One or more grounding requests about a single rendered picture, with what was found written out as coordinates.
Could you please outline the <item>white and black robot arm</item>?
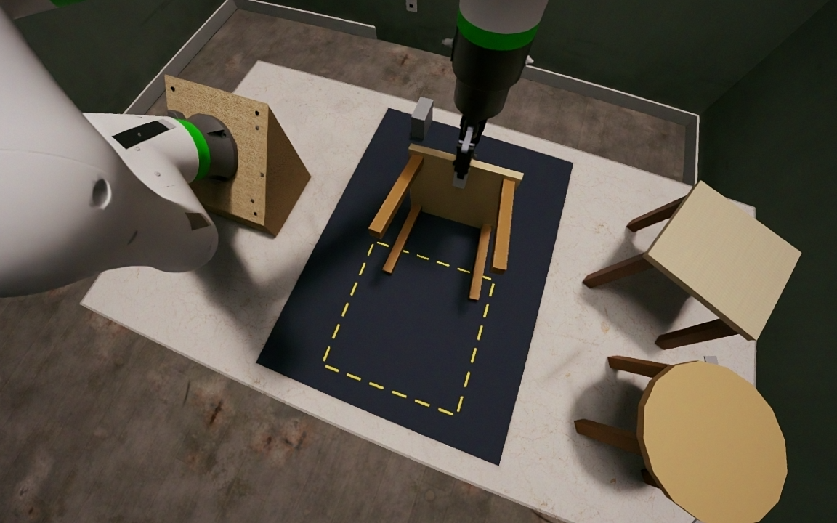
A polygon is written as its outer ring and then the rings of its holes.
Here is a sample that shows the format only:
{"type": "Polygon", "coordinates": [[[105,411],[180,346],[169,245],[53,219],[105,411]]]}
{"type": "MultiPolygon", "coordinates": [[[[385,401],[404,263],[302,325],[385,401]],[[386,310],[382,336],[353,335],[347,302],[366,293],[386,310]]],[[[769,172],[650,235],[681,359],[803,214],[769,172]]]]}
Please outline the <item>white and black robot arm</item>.
{"type": "MultiPolygon", "coordinates": [[[[127,266],[189,272],[218,248],[188,183],[235,176],[225,123],[81,113],[14,21],[84,1],[0,0],[0,298],[127,266]]],[[[442,39],[456,78],[479,92],[515,85],[547,3],[460,0],[456,34],[442,39]]]]}

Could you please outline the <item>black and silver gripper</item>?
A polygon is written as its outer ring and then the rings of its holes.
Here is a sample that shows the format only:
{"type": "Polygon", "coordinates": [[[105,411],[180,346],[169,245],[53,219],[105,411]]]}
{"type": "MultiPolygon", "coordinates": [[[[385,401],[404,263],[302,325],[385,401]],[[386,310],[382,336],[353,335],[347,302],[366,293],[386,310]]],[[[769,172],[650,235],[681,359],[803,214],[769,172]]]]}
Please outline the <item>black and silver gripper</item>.
{"type": "Polygon", "coordinates": [[[484,132],[486,120],[501,112],[508,93],[509,87],[502,92],[479,92],[456,79],[454,102],[462,117],[460,140],[456,145],[456,159],[453,163],[455,172],[452,186],[465,188],[469,164],[477,158],[474,149],[480,141],[481,133],[484,132]]]}

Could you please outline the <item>dark navy mat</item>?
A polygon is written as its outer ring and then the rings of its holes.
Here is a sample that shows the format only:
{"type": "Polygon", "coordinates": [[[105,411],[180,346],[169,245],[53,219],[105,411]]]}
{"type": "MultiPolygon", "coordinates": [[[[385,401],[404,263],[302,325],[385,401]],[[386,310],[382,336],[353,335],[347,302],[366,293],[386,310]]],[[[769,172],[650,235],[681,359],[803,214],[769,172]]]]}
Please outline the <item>dark navy mat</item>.
{"type": "Polygon", "coordinates": [[[408,218],[410,190],[383,238],[369,233],[410,143],[456,155],[461,128],[432,121],[425,139],[414,138],[411,116],[387,109],[256,363],[499,466],[573,162],[481,134],[475,161],[524,176],[507,270],[490,272],[494,229],[484,268],[491,280],[482,278],[479,301],[468,300],[480,228],[422,211],[392,275],[382,269],[408,218]]]}

